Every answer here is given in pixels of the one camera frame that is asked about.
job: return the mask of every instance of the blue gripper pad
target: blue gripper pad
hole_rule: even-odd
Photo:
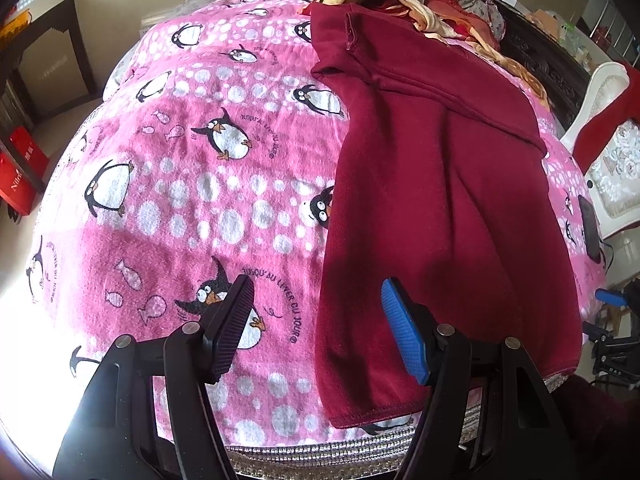
[[[406,371],[425,386],[429,380],[427,346],[404,301],[389,279],[382,282],[382,309],[394,334]]]

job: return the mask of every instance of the pink blanket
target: pink blanket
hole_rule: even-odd
[[[324,242],[348,114],[309,74],[317,57],[297,13],[304,5],[221,0],[155,26],[122,86],[65,151],[40,209],[27,280],[48,313],[46,330],[60,334],[60,384],[76,397],[86,381],[69,382],[66,360],[80,377],[88,364],[77,358],[99,360],[122,333],[167,335],[245,273],[255,306],[232,370],[209,387],[225,442],[365,434],[329,425],[314,377]],[[578,240],[576,197],[588,193],[550,114],[535,109],[550,147],[550,198],[564,229],[569,190]],[[584,256],[584,241],[567,243],[588,317],[602,271]],[[164,386],[155,384],[159,430],[170,436]],[[409,417],[384,426],[401,424]]]

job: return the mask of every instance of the red cloth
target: red cloth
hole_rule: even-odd
[[[422,408],[426,390],[404,370],[382,311],[389,276],[471,338],[521,339],[545,376],[574,368],[574,275],[526,97],[479,57],[402,20],[311,6],[312,73],[350,114],[316,323],[331,423]]]
[[[589,171],[590,165],[602,153],[620,124],[628,119],[640,123],[640,72],[627,65],[625,68],[629,75],[629,86],[615,101],[592,117],[575,139],[572,156],[582,174]]]

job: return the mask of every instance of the metal screw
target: metal screw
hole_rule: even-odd
[[[450,335],[454,335],[456,333],[456,329],[453,328],[449,323],[440,323],[436,329],[440,335],[445,337],[449,337]]]
[[[131,344],[131,336],[128,334],[123,334],[119,338],[116,339],[116,346],[118,348],[125,348]]]
[[[185,334],[195,334],[198,330],[200,330],[200,324],[197,321],[190,321],[182,326]]]
[[[504,344],[511,348],[511,350],[517,350],[520,348],[520,341],[511,336],[504,340]]]

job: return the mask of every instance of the yellow cloth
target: yellow cloth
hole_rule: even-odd
[[[364,0],[315,0],[325,5],[339,5],[339,4],[359,4]],[[414,27],[423,33],[427,38],[433,40],[439,40],[444,43],[444,38],[462,38],[456,33],[450,25],[447,25],[441,20],[437,14],[435,14],[429,7],[425,6],[422,2],[417,0],[397,0],[398,7],[405,7],[402,9],[402,15],[406,15],[406,9],[408,9],[409,17],[414,21]],[[387,7],[386,11],[394,10],[394,7]],[[504,57],[492,46],[488,45],[473,28],[469,28],[469,33],[475,39],[475,41],[468,39],[466,42],[471,45],[474,50],[482,56],[482,58],[491,61],[498,66],[501,66],[511,75],[514,75],[522,79],[533,90],[534,94],[540,100],[540,102],[548,109],[549,104],[546,99],[546,91],[540,81],[538,81],[526,68],[520,63]]]

